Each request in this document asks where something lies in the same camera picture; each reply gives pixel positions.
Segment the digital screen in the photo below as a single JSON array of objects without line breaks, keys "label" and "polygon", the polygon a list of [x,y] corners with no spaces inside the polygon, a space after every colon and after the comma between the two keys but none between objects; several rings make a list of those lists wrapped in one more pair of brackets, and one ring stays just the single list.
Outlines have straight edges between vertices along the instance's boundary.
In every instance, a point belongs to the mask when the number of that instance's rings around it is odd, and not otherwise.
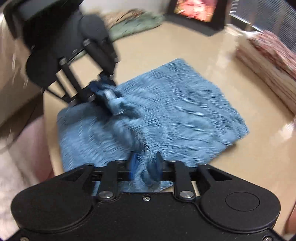
[{"label": "digital screen", "polygon": [[178,0],[175,13],[210,22],[215,12],[218,0]]}]

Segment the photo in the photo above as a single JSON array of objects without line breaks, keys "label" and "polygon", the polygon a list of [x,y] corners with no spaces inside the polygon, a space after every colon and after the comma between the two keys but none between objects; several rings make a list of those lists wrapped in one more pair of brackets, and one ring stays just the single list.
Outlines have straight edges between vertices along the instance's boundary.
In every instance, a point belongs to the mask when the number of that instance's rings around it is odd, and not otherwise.
[{"label": "photo", "polygon": [[210,22],[218,0],[178,0],[175,13]]}]

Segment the picture frame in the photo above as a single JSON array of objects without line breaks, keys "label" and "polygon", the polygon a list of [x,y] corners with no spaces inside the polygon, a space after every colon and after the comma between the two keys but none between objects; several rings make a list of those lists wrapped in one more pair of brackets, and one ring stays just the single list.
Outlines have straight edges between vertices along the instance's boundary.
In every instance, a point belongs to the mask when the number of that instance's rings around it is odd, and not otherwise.
[{"label": "picture frame", "polygon": [[[180,6],[180,2],[186,1],[193,2],[194,0],[171,0],[166,13],[166,20],[199,31],[207,36],[212,36],[224,29],[228,0],[216,0],[216,7],[212,16],[208,14],[207,17],[205,14],[186,16],[188,13],[182,10],[182,6]],[[181,14],[176,13],[179,10],[177,8],[181,8]]]}]

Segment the light blue fabric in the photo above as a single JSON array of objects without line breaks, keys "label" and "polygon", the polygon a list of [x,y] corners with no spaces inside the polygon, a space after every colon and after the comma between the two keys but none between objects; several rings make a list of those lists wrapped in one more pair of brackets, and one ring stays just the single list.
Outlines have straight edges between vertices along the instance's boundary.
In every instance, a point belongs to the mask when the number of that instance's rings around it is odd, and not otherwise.
[{"label": "light blue fabric", "polygon": [[[123,83],[114,91],[139,112],[141,118],[135,120],[134,127],[142,131],[152,155],[159,151],[165,160],[180,160],[191,167],[208,163],[248,133],[244,120],[219,88],[181,59]],[[59,113],[65,171],[84,163],[105,166],[128,158],[131,146],[116,137],[120,131],[114,118],[93,103]],[[147,160],[139,162],[135,180],[124,183],[124,191],[159,191],[172,185],[155,185],[149,180]]]}]

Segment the beige tabletop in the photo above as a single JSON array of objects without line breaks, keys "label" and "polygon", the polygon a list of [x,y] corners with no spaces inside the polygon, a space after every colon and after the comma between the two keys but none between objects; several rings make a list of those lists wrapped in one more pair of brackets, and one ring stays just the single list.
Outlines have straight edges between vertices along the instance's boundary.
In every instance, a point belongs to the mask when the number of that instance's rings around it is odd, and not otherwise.
[{"label": "beige tabletop", "polygon": [[[227,29],[212,37],[165,22],[160,27],[120,39],[116,82],[123,83],[176,58],[183,58],[215,83],[245,119],[250,133],[216,157],[211,165],[272,191],[281,202],[275,230],[283,232],[296,201],[296,136],[293,114],[269,87],[233,57],[237,33]],[[83,85],[100,70],[84,56],[71,67]],[[44,94],[46,131],[56,175],[63,172],[56,117],[66,105]]]}]

